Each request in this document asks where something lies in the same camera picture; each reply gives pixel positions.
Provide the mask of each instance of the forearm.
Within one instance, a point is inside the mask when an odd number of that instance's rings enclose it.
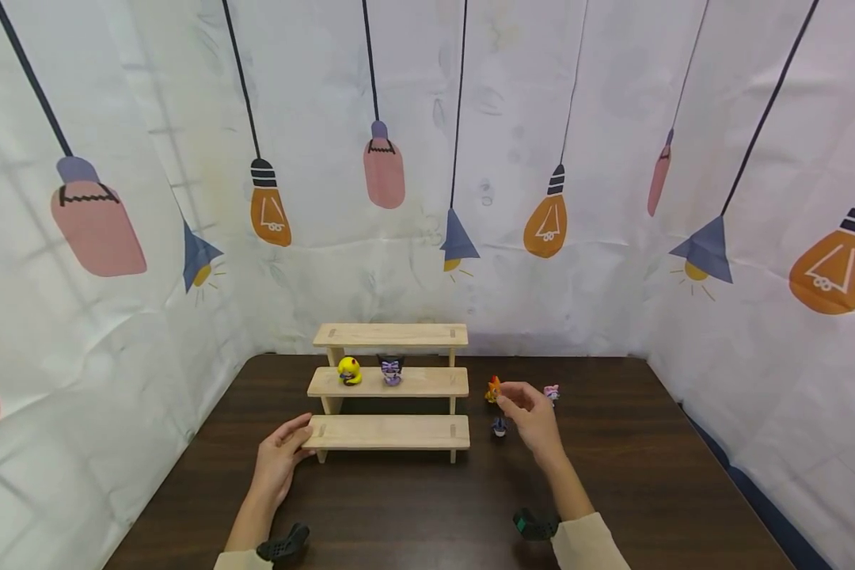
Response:
[[[554,504],[561,521],[576,521],[595,512],[564,450],[560,449],[549,457],[539,458],[539,465],[548,478],[548,485],[551,485]]]
[[[261,499],[253,491],[248,492],[241,509],[237,511],[225,552],[254,550],[268,540],[274,516],[276,506],[271,505],[270,500]]]

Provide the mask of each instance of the hand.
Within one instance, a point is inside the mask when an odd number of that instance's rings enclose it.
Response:
[[[257,449],[256,468],[248,496],[261,500],[272,510],[282,504],[291,487],[295,466],[315,454],[314,450],[301,449],[313,432],[313,428],[307,425],[310,420],[309,413],[297,416],[262,440]]]
[[[500,384],[497,404],[516,423],[519,437],[543,469],[564,456],[554,407],[542,392],[525,382],[504,382]]]

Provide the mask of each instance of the yellow figurine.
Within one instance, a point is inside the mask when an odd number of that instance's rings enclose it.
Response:
[[[490,377],[488,382],[488,391],[485,392],[485,400],[489,403],[497,403],[497,397],[500,395],[500,378],[496,376]]]
[[[361,383],[361,365],[351,356],[345,356],[339,360],[339,366],[336,369],[339,372],[339,380],[346,386],[354,386]]]

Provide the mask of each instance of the purple figurine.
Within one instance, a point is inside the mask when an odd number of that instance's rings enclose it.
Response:
[[[383,372],[383,382],[387,386],[398,386],[402,382],[402,363],[404,356],[376,355],[380,362],[380,371]]]
[[[507,421],[504,418],[494,418],[494,424],[490,426],[490,431],[494,432],[494,435],[502,438],[507,435]]]
[[[554,402],[559,400],[561,397],[560,388],[561,386],[559,384],[554,384],[553,386],[544,386],[541,390],[542,393],[548,397],[548,400],[551,401],[552,407],[554,406]]]

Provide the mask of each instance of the wooden shelf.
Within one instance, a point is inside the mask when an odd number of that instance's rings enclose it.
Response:
[[[468,416],[313,416],[310,425],[308,450],[469,449]]]
[[[469,373],[465,368],[403,367],[402,383],[387,386],[378,367],[362,367],[361,383],[339,382],[336,368],[319,367],[307,388],[311,397],[467,397]]]
[[[313,338],[314,347],[457,348],[469,344],[465,325],[327,323]]]

